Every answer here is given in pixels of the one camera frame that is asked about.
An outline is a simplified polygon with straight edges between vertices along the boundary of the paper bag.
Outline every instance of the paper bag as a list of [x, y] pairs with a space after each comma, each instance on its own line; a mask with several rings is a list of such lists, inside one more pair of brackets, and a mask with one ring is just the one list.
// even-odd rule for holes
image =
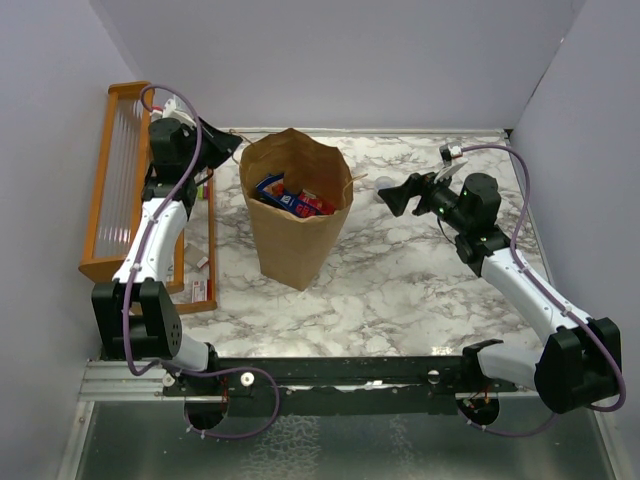
[[[332, 215], [298, 218], [258, 200], [256, 185], [284, 173], [284, 187], [303, 189], [333, 204]], [[248, 146], [240, 182], [253, 230], [260, 270], [267, 277], [304, 290], [320, 271], [353, 202], [353, 181], [340, 150], [293, 128]]]

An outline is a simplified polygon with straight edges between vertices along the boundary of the wall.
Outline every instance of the wall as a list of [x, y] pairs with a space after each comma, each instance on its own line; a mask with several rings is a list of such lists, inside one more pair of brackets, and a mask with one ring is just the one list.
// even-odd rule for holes
[[[640, 451], [640, 3], [588, 0], [513, 134], [557, 286], [622, 330], [629, 387], [619, 413]], [[640, 458], [635, 455], [640, 473]]]
[[132, 80], [83, 0], [0, 6], [0, 465], [55, 478], [99, 341], [76, 270], [106, 89]]
[[583, 2], [92, 0], [212, 123], [337, 128], [513, 127]]

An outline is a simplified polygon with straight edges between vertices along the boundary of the white marble surface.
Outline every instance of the white marble surface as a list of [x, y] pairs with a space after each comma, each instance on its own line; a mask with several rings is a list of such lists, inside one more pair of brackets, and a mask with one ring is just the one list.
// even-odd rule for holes
[[[224, 356], [456, 354], [489, 338], [539, 346], [533, 330], [500, 293], [460, 262], [433, 215], [415, 217], [410, 204], [403, 217], [395, 218], [374, 200], [377, 177], [401, 183], [413, 172], [438, 169], [440, 145], [454, 140], [504, 143], [498, 133], [313, 137], [337, 146], [354, 176], [368, 174], [355, 184], [351, 212], [320, 274], [305, 292], [260, 274], [238, 167], [229, 161], [216, 171], [218, 309], [183, 316], [186, 333], [211, 342]], [[466, 157], [469, 163], [452, 188], [459, 190], [476, 171], [496, 177], [503, 197], [499, 224], [510, 234], [522, 195], [508, 155], [482, 151]], [[200, 202], [186, 234], [187, 241], [203, 249], [204, 214]], [[445, 231], [453, 237], [447, 226]], [[542, 272], [528, 223], [519, 247]]]

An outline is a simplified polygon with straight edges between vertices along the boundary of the white bolt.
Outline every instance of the white bolt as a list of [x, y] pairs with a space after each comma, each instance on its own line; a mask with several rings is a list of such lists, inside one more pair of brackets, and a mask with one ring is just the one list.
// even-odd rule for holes
[[243, 387], [250, 387], [251, 385], [253, 385], [254, 380], [255, 379], [253, 377], [253, 373], [251, 372], [245, 372], [240, 377], [240, 383], [242, 384]]
[[172, 386], [174, 383], [176, 383], [176, 379], [173, 378], [171, 375], [169, 375], [168, 373], [162, 377], [162, 385], [164, 385], [165, 387], [170, 387]]

